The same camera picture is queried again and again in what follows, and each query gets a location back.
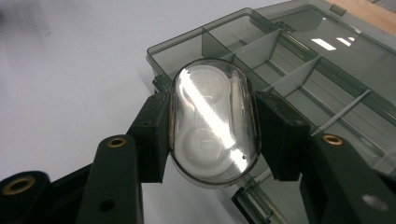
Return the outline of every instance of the hole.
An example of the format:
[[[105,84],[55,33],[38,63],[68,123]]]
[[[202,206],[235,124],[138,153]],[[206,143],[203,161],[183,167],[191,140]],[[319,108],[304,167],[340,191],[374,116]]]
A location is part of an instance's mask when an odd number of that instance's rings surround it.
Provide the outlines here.
[[[374,195],[364,194],[361,198],[367,205],[378,211],[385,212],[388,210],[388,204]]]
[[[15,195],[22,193],[29,189],[30,187],[33,186],[35,183],[35,178],[32,177],[31,175],[28,176],[22,176],[19,178],[16,178],[9,182],[4,188],[3,188],[3,194],[4,195]]]
[[[112,200],[112,199],[107,199],[107,200],[102,201],[102,202],[99,204],[99,210],[100,210],[101,212],[108,212],[108,211],[110,211],[111,209],[113,209],[115,206],[116,206],[116,203],[114,202],[114,200]]]
[[[343,140],[335,135],[325,134],[322,136],[323,141],[333,146],[343,145]]]
[[[126,140],[124,138],[113,138],[107,142],[108,147],[121,147],[126,144]]]

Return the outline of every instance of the oval transparent object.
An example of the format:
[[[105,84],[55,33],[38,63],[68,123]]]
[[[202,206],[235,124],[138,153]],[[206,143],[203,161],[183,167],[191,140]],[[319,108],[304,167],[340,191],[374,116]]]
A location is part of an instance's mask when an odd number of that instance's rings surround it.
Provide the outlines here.
[[[202,59],[183,67],[171,90],[171,155],[204,188],[231,186],[260,155],[246,75],[232,63]]]

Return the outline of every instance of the brass insert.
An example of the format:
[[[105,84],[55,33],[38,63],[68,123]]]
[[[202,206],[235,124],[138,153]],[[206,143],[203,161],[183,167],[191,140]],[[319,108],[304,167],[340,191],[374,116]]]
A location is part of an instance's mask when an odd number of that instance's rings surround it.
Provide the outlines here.
[[[108,147],[122,147],[125,144],[126,144],[126,140],[121,137],[113,138],[107,142]]]
[[[3,194],[4,195],[15,195],[22,193],[29,189],[30,187],[33,186],[35,183],[35,178],[32,177],[31,175],[27,176],[22,176],[19,178],[16,178],[9,182],[4,188],[3,188]]]
[[[322,139],[323,139],[323,141],[325,141],[328,144],[333,145],[333,146],[341,146],[344,143],[340,137],[332,135],[332,134],[324,134],[322,136]]]

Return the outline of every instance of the white table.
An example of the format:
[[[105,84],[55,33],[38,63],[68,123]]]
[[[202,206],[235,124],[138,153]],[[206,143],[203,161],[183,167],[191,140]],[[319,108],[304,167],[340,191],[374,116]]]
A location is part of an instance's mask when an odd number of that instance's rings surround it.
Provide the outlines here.
[[[0,179],[91,163],[153,93],[149,47],[283,1],[1,0]],[[143,184],[146,223],[243,223],[235,191],[195,187],[168,160],[161,185]]]

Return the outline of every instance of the wooden surface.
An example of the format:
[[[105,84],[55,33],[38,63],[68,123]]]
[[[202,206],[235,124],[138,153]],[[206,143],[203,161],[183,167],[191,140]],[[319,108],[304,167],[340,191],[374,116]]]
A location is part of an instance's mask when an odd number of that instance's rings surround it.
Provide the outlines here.
[[[396,36],[396,14],[365,0],[327,0],[346,9],[351,15]]]

